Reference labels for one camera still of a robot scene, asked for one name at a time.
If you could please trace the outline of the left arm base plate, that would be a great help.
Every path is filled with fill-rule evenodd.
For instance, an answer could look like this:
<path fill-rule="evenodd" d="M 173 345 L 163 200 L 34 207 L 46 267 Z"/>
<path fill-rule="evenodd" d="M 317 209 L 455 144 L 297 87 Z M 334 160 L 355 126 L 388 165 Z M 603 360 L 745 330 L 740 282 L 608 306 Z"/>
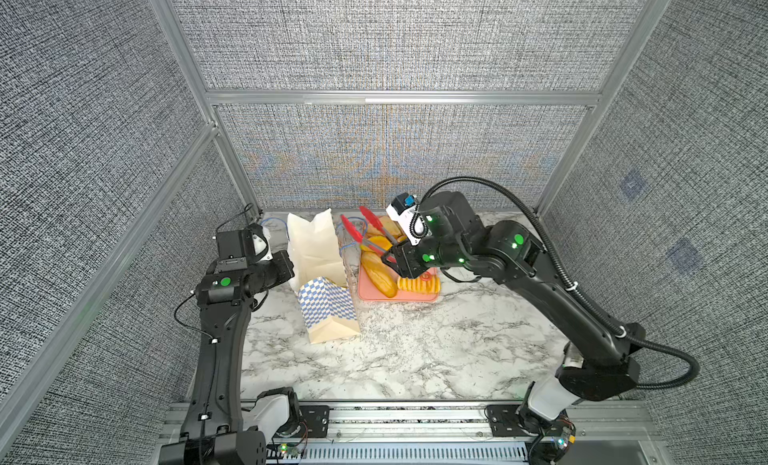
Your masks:
<path fill-rule="evenodd" d="M 301 420 L 283 432 L 274 435 L 275 440 L 298 442 L 304 438 L 326 438 L 330 425 L 330 410 L 327 405 L 301 405 Z"/>

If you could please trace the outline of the red kitchen tongs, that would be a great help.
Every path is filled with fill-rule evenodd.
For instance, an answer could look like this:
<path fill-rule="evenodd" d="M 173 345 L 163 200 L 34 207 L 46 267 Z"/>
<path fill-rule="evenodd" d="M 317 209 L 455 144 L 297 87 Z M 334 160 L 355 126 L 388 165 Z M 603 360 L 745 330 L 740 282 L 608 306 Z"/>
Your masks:
<path fill-rule="evenodd" d="M 360 206 L 359 212 L 362 214 L 361 217 L 349 217 L 345 214 L 340 215 L 340 220 L 343 228 L 346 230 L 346 232 L 350 235 L 350 237 L 357 243 L 361 244 L 365 241 L 367 237 L 367 231 L 368 227 L 372 226 L 378 229 L 379 231 L 384 233 L 384 236 L 388 238 L 388 240 L 392 243 L 392 247 L 394 245 L 399 244 L 399 241 L 395 239 L 381 224 L 381 222 L 378 219 L 378 216 L 368 207 Z M 387 255 L 388 251 L 392 248 L 390 248 L 387 251 L 384 251 L 378 247 L 376 247 L 374 244 L 368 242 L 367 245 L 371 249 L 376 250 L 376 254 L 383 258 L 383 260 L 386 263 L 395 263 L 395 259 L 392 257 L 389 257 Z"/>

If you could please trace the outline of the blue checkered paper bag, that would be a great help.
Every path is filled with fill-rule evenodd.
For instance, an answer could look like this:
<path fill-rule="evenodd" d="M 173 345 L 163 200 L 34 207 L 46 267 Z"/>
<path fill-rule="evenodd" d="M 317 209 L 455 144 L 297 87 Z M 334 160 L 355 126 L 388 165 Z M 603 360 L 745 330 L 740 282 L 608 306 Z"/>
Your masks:
<path fill-rule="evenodd" d="M 296 297 L 304 330 L 311 344 L 349 339 L 361 334 L 356 307 L 331 209 L 311 218 L 290 213 L 267 217 L 263 227 L 283 224 L 285 248 L 294 277 L 288 281 Z"/>

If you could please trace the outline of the long brown baguette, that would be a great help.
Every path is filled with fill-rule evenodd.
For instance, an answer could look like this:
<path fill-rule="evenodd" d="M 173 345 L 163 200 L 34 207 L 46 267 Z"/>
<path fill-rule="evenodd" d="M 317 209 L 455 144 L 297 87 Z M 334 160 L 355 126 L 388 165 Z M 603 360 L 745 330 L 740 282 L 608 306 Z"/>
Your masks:
<path fill-rule="evenodd" d="M 394 298 L 398 288 L 396 281 L 389 273 L 389 268 L 381 261 L 381 257 L 374 252 L 362 252 L 360 264 L 368 275 L 375 288 L 387 298 Z"/>

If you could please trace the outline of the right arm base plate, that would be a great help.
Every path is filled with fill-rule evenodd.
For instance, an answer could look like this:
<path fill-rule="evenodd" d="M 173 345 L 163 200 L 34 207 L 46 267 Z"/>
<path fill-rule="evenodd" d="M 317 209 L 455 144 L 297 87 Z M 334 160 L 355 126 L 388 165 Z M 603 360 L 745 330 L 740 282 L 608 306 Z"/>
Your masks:
<path fill-rule="evenodd" d="M 495 438 L 536 437 L 540 432 L 545 437 L 561 437 L 566 440 L 576 434 L 576 426 L 565 411 L 554 421 L 540 419 L 535 415 L 518 413 L 519 403 L 491 404 L 484 409 L 484 415 Z"/>

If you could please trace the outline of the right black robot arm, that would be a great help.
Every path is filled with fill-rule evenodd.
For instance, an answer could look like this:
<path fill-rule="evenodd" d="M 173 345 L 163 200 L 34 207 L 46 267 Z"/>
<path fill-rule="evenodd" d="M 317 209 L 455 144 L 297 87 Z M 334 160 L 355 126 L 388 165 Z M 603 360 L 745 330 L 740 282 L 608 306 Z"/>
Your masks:
<path fill-rule="evenodd" d="M 545 245 L 523 224 L 484 224 L 460 192 L 439 192 L 423 202 L 402 193 L 386 213 L 406 235 L 383 260 L 400 277 L 462 267 L 517 293 L 567 337 L 560 366 L 529 387 L 516 411 L 525 433 L 548 429 L 579 400 L 606 400 L 638 385 L 635 346 L 575 299 L 575 286 L 566 284 Z"/>

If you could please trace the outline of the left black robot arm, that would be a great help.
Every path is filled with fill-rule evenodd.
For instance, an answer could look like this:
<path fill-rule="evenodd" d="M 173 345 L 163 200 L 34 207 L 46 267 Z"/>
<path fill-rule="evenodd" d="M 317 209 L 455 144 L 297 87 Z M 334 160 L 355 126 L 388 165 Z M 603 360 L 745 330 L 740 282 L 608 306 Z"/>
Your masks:
<path fill-rule="evenodd" d="M 200 324 L 193 401 L 175 443 L 160 448 L 160 464 L 264 464 L 265 433 L 244 424 L 240 383 L 243 349 L 256 296 L 293 277 L 285 250 L 272 253 L 257 223 L 215 236 L 218 257 L 191 297 Z"/>

